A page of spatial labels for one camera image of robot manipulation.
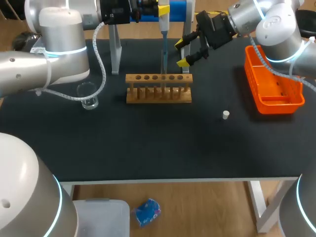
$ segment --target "orange plastic basket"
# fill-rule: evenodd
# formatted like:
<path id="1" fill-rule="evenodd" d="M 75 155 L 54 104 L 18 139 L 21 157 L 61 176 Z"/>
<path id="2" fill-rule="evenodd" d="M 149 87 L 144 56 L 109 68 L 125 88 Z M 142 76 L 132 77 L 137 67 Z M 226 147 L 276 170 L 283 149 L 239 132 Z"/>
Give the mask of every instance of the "orange plastic basket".
<path id="1" fill-rule="evenodd" d="M 258 49 L 265 59 L 262 48 L 258 46 Z M 260 113 L 265 115 L 292 114 L 298 107 L 304 105 L 303 85 L 269 72 L 261 63 L 252 46 L 246 47 L 244 67 Z"/>

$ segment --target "white cable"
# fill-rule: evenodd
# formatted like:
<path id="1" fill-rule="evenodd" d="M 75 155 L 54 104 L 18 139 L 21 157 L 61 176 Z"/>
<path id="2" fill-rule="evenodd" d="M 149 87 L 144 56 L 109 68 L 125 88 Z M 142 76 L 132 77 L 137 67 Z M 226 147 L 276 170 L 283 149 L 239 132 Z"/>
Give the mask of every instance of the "white cable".
<path id="1" fill-rule="evenodd" d="M 301 53 L 293 58 L 293 60 L 291 62 L 290 70 L 289 70 L 289 73 L 288 73 L 290 77 L 293 76 L 292 72 L 293 72 L 293 68 L 294 68 L 294 64 L 295 64 L 296 60 L 302 55 L 302 53 L 307 48 L 307 46 L 310 45 L 310 43 L 312 43 L 314 41 L 315 41 L 315 37 L 310 37 L 310 40 L 303 46 L 303 48 L 301 50 Z"/>
<path id="2" fill-rule="evenodd" d="M 271 73 L 273 73 L 273 74 L 275 74 L 275 75 L 277 75 L 277 76 L 280 76 L 280 77 L 289 78 L 289 79 L 291 79 L 291 80 L 298 81 L 298 82 L 304 84 L 305 86 L 309 87 L 310 89 L 312 89 L 314 92 L 316 92 L 316 87 L 315 87 L 314 85 L 310 84 L 308 81 L 303 80 L 303 79 L 300 79 L 300 78 L 298 78 L 298 77 L 294 77 L 294 76 L 290 76 L 290 75 L 278 73 L 277 71 L 275 71 L 275 70 L 273 70 L 272 68 L 270 68 L 269 65 L 266 63 L 266 61 L 263 59 L 263 57 L 262 57 L 262 55 L 261 55 L 261 53 L 260 53 L 260 51 L 259 51 L 259 49 L 258 49 L 258 47 L 257 47 L 257 45 L 256 45 L 256 43 L 255 43 L 255 41 L 253 40 L 253 38 L 252 38 L 250 35 L 248 35 L 248 36 L 249 36 L 249 38 L 250 38 L 250 42 L 251 42 L 252 46 L 254 47 L 254 49 L 255 49 L 255 51 L 256 51 L 256 53 L 257 53 L 257 55 L 258 55 L 258 57 L 259 57 L 261 63 L 262 63 Z"/>
<path id="3" fill-rule="evenodd" d="M 53 94 L 53 95 L 57 95 L 57 96 L 63 97 L 63 98 L 68 99 L 68 100 L 73 100 L 73 101 L 89 100 L 89 99 L 91 99 L 91 98 L 93 98 L 93 97 L 95 97 L 95 96 L 97 96 L 98 94 L 101 93 L 101 91 L 103 90 L 103 88 L 105 86 L 105 82 L 106 82 L 106 72 L 105 72 L 105 68 L 104 68 L 102 59 L 100 57 L 99 51 L 98 51 L 98 47 L 97 47 L 97 35 L 98 35 L 99 30 L 103 26 L 104 26 L 104 22 L 101 22 L 97 26 L 97 28 L 95 28 L 95 31 L 93 33 L 93 38 L 92 38 L 92 45 L 93 45 L 94 53 L 95 53 L 95 56 L 98 59 L 98 62 L 100 64 L 100 68 L 101 68 L 101 72 L 102 72 L 102 83 L 101 83 L 99 89 L 96 92 L 94 92 L 92 95 L 89 95 L 89 96 L 86 96 L 86 97 L 73 97 L 73 96 L 65 95 L 63 93 L 60 93 L 60 92 L 54 91 L 54 90 L 50 90 L 50 89 L 43 89 L 42 91 L 50 93 L 50 94 Z"/>
<path id="4" fill-rule="evenodd" d="M 47 79 L 46 79 L 46 83 L 43 86 L 43 88 L 35 89 L 35 93 L 37 96 L 41 96 L 41 93 L 43 92 L 43 90 L 45 90 L 49 86 L 50 80 L 51 80 L 51 63 L 50 63 L 49 57 L 45 51 L 44 51 L 44 57 L 45 57 L 46 63 L 47 63 Z"/>

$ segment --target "wooden test tube rack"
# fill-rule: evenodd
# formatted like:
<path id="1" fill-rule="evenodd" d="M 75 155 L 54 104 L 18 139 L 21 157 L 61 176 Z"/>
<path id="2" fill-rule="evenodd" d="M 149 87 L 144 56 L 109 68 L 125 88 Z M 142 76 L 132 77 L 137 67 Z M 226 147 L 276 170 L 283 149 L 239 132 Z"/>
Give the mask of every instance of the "wooden test tube rack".
<path id="1" fill-rule="evenodd" d="M 126 83 L 129 85 L 126 97 L 128 104 L 192 102 L 192 74 L 127 74 Z"/>

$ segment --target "black table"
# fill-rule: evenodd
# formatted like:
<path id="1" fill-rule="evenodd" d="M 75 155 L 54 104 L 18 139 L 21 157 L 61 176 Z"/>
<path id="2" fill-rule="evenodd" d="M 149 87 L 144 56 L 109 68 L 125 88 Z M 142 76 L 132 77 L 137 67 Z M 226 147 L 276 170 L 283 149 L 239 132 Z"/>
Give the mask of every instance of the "black table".
<path id="1" fill-rule="evenodd" d="M 169 42 L 169 73 L 181 73 L 176 41 Z M 316 95 L 304 88 L 306 104 L 293 115 L 260 115 L 243 68 L 249 39 L 234 39 L 191 68 L 192 104 L 161 105 L 127 105 L 124 82 L 125 74 L 160 72 L 161 40 L 121 43 L 120 75 L 108 75 L 95 111 L 49 94 L 12 95 L 0 111 L 0 132 L 28 143 L 64 182 L 297 177 L 314 158 Z M 110 72 L 109 42 L 98 45 Z M 100 84 L 87 46 L 87 80 Z M 77 84 L 52 88 L 75 96 Z"/>

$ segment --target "glowing blue ring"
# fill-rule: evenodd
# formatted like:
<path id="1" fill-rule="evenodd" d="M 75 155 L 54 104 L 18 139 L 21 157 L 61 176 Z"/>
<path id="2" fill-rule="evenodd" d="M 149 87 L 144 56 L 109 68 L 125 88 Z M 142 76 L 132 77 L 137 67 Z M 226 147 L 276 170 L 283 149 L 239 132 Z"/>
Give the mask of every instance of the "glowing blue ring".
<path id="1" fill-rule="evenodd" d="M 290 60 L 290 59 L 292 59 L 292 58 L 295 58 L 295 57 L 300 56 L 300 55 L 303 53 L 304 49 L 305 49 L 305 47 L 304 47 L 304 41 L 302 41 L 301 46 L 300 46 L 300 48 L 298 49 L 298 51 L 297 51 L 294 55 L 292 55 L 291 57 L 288 57 L 288 58 L 282 59 L 282 60 L 272 60 L 272 59 L 269 59 L 269 58 L 267 58 L 267 57 L 266 57 L 266 58 L 267 58 L 270 62 L 273 62 L 273 63 L 283 63 L 283 62 L 286 62 L 286 61 L 288 61 L 288 60 Z"/>
<path id="2" fill-rule="evenodd" d="M 296 186 L 296 198 L 297 198 L 297 203 L 298 203 L 298 206 L 301 210 L 301 213 L 305 219 L 305 221 L 307 222 L 307 224 L 310 226 L 310 228 L 314 231 L 314 233 L 316 233 L 316 228 L 314 227 L 314 225 L 311 223 L 311 221 L 308 219 L 305 211 L 303 210 L 303 207 L 302 207 L 302 204 L 301 204 L 301 201 L 300 201 L 300 196 L 299 196 L 299 193 L 298 193 L 298 186 L 300 185 L 300 180 L 301 180 L 301 177 L 298 179 L 298 182 L 297 182 L 297 186 Z"/>
<path id="3" fill-rule="evenodd" d="M 57 210 L 57 213 L 56 213 L 56 216 L 55 216 L 55 219 L 53 221 L 53 223 L 51 224 L 51 226 L 49 227 L 48 231 L 46 232 L 46 234 L 43 236 L 43 237 L 48 237 L 51 233 L 51 231 L 53 230 L 54 226 L 56 225 L 56 222 L 59 218 L 59 215 L 60 215 L 60 211 L 61 211 L 61 204 L 63 203 L 63 194 L 61 192 L 61 186 L 58 182 L 58 180 L 56 179 L 56 177 L 54 176 L 56 182 L 57 182 L 57 185 L 58 185 L 58 189 L 59 189 L 59 205 L 58 205 L 58 210 Z"/>
<path id="4" fill-rule="evenodd" d="M 64 52 L 49 52 L 49 51 L 46 51 L 46 53 L 50 56 L 50 55 L 53 55 L 53 56 L 61 56 L 61 55 L 69 55 L 69 54 L 74 54 L 74 53 L 80 53 L 80 52 L 83 52 L 87 49 L 87 46 L 81 48 L 81 49 L 77 49 L 77 50 L 72 50 L 72 51 L 64 51 Z"/>
<path id="5" fill-rule="evenodd" d="M 261 10 L 261 7 L 260 7 L 259 4 L 258 4 L 258 1 L 257 1 L 257 0 L 253 0 L 253 2 L 255 3 L 256 8 L 258 9 L 258 12 L 259 12 L 261 18 L 264 19 L 265 16 L 264 16 L 264 14 L 263 14 L 263 12 L 262 12 L 262 10 Z"/>

